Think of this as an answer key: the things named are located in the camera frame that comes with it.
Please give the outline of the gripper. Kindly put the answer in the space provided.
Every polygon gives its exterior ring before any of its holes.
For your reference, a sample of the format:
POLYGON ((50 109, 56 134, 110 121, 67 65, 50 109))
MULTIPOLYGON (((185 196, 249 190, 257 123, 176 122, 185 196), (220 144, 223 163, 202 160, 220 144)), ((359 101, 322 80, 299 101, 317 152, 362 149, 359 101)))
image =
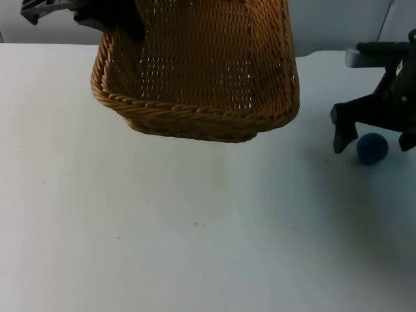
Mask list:
POLYGON ((358 139, 356 123, 403 132, 398 139, 403 152, 416 146, 415 44, 386 68, 378 88, 378 97, 370 94, 332 107, 335 153, 342 153, 358 139))
POLYGON ((82 26, 104 32, 107 29, 109 8, 111 21, 135 40, 144 40, 146 27, 134 0, 81 1, 74 11, 74 20, 82 26))

